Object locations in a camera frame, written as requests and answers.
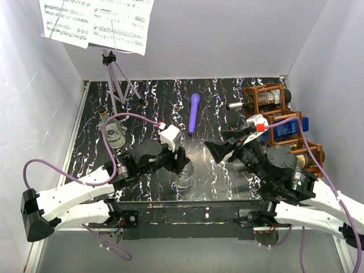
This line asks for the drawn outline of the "clear plastic bottle blue label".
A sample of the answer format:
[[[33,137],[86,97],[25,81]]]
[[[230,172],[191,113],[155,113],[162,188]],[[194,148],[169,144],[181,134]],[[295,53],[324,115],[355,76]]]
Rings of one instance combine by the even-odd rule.
[[[192,185],[194,165],[189,162],[179,174],[173,173],[171,176],[172,187],[178,190],[186,190]]]

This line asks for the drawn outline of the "clear glass bottle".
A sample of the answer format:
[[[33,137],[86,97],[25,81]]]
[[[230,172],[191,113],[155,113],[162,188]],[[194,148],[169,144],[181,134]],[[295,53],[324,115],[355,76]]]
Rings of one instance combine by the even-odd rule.
[[[99,128],[102,131],[103,126],[107,119],[110,117],[107,113],[106,109],[101,106],[98,108],[98,112],[100,115],[100,125]],[[125,145],[126,138],[124,130],[120,124],[120,122],[113,118],[105,127],[105,137],[107,143],[112,149],[122,148]]]

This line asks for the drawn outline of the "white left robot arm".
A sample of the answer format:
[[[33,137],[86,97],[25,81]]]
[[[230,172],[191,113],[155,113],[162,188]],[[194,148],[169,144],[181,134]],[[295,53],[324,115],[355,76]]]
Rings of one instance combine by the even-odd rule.
[[[180,174],[190,161],[182,146],[174,151],[166,143],[146,140],[123,153],[115,163],[104,164],[79,182],[46,191],[28,187],[20,205],[26,239],[37,242],[60,228],[86,223],[113,228],[125,221],[126,226],[136,227],[129,221],[129,214],[119,212],[112,201],[93,200],[136,184],[142,176],[161,168]]]

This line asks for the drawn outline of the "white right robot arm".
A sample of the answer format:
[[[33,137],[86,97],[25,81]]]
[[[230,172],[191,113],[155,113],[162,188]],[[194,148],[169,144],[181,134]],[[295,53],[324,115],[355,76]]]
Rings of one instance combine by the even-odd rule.
[[[363,250],[363,204],[332,189],[299,167],[298,158],[282,146],[263,151],[246,130],[225,131],[224,142],[206,140],[216,163],[230,155],[260,180],[257,210],[241,217],[246,226],[289,224],[317,229]]]

